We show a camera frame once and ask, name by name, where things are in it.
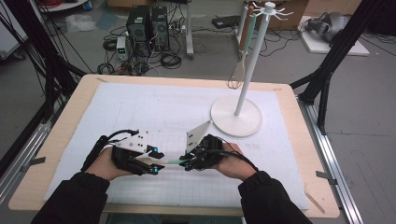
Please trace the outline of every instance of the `black sleeve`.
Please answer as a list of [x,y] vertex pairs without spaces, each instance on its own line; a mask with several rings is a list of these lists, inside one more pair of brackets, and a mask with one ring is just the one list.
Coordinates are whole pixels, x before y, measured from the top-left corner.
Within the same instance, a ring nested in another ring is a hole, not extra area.
[[35,215],[32,223],[99,223],[110,182],[86,173],[64,180]]
[[245,180],[238,189],[247,224],[312,223],[290,200],[282,184],[264,171]]

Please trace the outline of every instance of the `round white base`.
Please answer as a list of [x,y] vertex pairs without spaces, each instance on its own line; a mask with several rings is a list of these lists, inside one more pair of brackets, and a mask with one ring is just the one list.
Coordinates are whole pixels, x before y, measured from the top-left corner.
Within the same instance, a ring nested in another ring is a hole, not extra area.
[[223,132],[235,137],[248,137],[262,126],[262,112],[245,99],[239,116],[235,115],[239,97],[229,96],[218,99],[210,111],[213,122]]

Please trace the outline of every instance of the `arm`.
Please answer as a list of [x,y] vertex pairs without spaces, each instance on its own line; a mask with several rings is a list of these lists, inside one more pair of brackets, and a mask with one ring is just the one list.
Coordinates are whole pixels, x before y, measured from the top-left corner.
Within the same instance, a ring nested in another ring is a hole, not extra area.
[[85,173],[64,180],[38,211],[32,223],[99,223],[110,181],[131,173],[117,169],[105,148]]
[[[242,154],[236,144],[224,144],[224,149]],[[248,224],[312,223],[290,200],[283,185],[264,171],[256,173],[248,163],[231,156],[224,158],[214,168],[228,177],[243,181],[238,189]]]

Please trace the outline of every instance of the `desk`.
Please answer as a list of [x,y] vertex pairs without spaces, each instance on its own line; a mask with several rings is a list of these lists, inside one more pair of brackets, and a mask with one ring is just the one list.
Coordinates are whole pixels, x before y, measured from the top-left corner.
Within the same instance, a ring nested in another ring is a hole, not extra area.
[[[114,77],[87,75],[79,83],[62,115],[55,123],[48,139],[37,154],[46,157],[46,162],[32,166],[18,186],[9,202],[13,210],[39,210],[44,204],[44,195],[55,173],[58,161],[73,136],[74,130],[101,82],[134,83],[183,87],[227,88],[224,81],[177,79],[161,77]],[[310,209],[304,211],[308,217],[338,217],[339,209],[327,179],[316,177],[316,171],[323,172],[317,151],[305,125],[294,93],[286,84],[250,83],[249,88],[256,91],[273,91],[276,94],[283,119],[290,138],[290,144],[299,166],[304,191]],[[237,208],[205,208],[153,206],[134,204],[111,204],[105,212],[113,213],[150,213],[165,215],[216,215],[242,216]]]

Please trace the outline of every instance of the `gray floor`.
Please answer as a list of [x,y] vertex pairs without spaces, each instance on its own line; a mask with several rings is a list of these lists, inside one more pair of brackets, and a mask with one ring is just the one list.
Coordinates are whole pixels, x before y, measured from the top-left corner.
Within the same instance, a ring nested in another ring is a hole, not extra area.
[[[102,20],[105,15],[102,8],[91,12],[76,8],[55,14],[55,18],[60,21],[67,14],[76,13],[90,14],[94,21]],[[105,57],[103,37],[124,23],[125,20],[115,20],[108,24],[106,30],[96,29],[66,36],[91,70],[95,71]],[[384,44],[374,39],[370,41],[396,53],[395,44]],[[396,223],[396,60],[395,56],[365,40],[360,42],[371,54],[369,57],[347,56],[336,70],[330,89],[326,130],[362,220],[365,223]],[[277,49],[283,44],[284,41],[268,42],[270,49]],[[180,68],[169,70],[159,67],[160,73],[152,69],[146,76],[223,80],[237,62],[236,42],[232,35],[194,33],[194,46],[193,60],[187,59],[182,49],[179,54],[183,59]],[[74,65],[88,70],[71,48],[66,50],[70,52],[69,60]],[[322,54],[308,53],[301,39],[290,41],[284,49],[270,57],[259,57],[252,81],[289,84],[314,72],[324,57]],[[8,59],[0,62],[1,157],[43,101],[30,61]],[[7,200],[0,206],[2,223],[28,223],[31,220],[34,213],[9,211]],[[346,223],[343,216],[312,220],[315,223]]]

